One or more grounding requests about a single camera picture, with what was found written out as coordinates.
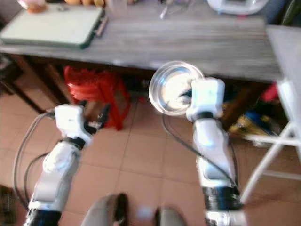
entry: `metal bowl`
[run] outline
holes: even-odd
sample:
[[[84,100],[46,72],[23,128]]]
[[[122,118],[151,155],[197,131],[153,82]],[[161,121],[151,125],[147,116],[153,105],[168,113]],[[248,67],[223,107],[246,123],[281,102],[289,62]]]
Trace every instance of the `metal bowl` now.
[[[183,96],[191,90],[191,82],[204,78],[203,73],[193,65],[182,61],[171,61],[161,66],[150,81],[151,104],[161,113],[180,116],[190,106],[189,98]]]

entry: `white cutting board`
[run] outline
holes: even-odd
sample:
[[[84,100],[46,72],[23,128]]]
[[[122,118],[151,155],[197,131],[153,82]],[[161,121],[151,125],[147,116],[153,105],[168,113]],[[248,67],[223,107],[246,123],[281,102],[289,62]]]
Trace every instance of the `white cutting board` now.
[[[48,4],[47,10],[32,14],[22,10],[0,33],[7,44],[85,47],[103,15],[102,7]]]

